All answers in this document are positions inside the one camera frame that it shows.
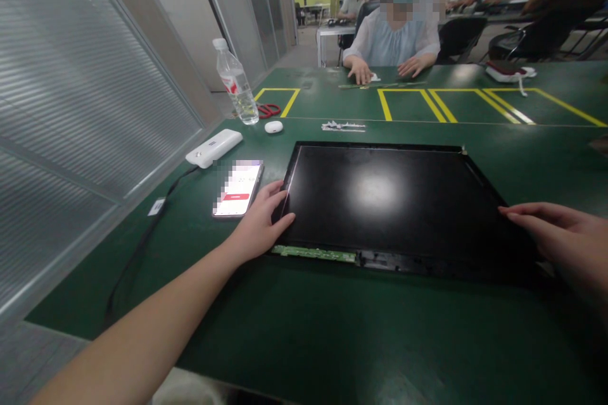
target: red scissors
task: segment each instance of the red scissors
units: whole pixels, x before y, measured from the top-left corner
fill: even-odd
[[[260,112],[260,118],[270,118],[281,114],[281,108],[276,104],[258,104],[258,111]]]

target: green workbench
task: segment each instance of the green workbench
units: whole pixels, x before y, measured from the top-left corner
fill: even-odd
[[[262,159],[263,184],[284,176],[297,140],[465,145],[509,204],[546,200],[608,215],[608,159],[589,143],[608,133],[604,62],[537,64],[527,99],[476,65],[435,67],[412,91],[341,90],[344,69],[273,71],[261,103],[284,131],[227,120],[244,141],[224,160]],[[394,68],[376,68],[383,82]],[[325,132],[357,120],[364,133]],[[108,295],[166,181],[27,317],[61,332],[99,335]],[[118,291],[120,314],[220,244],[236,220],[212,218],[225,176],[185,178],[146,257]],[[229,281],[178,366],[234,385],[318,403],[606,403],[608,350],[593,315],[567,291],[524,289],[370,271],[264,255]]]

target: smartphone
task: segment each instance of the smartphone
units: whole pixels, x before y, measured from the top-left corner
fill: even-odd
[[[264,163],[260,160],[237,160],[228,171],[217,204],[213,205],[213,216],[241,217],[251,205],[260,183]]]

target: water bottle label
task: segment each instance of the water bottle label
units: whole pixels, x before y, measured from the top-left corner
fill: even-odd
[[[242,87],[238,86],[236,82],[236,77],[222,77],[222,82],[224,83],[226,90],[228,90],[228,93],[230,94],[238,95],[243,91]]]

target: green circuit board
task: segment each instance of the green circuit board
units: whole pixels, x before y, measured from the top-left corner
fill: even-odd
[[[274,246],[271,252],[280,254],[281,256],[301,256],[303,258],[326,259],[328,261],[340,261],[342,263],[354,263],[357,256],[355,253],[286,246]]]

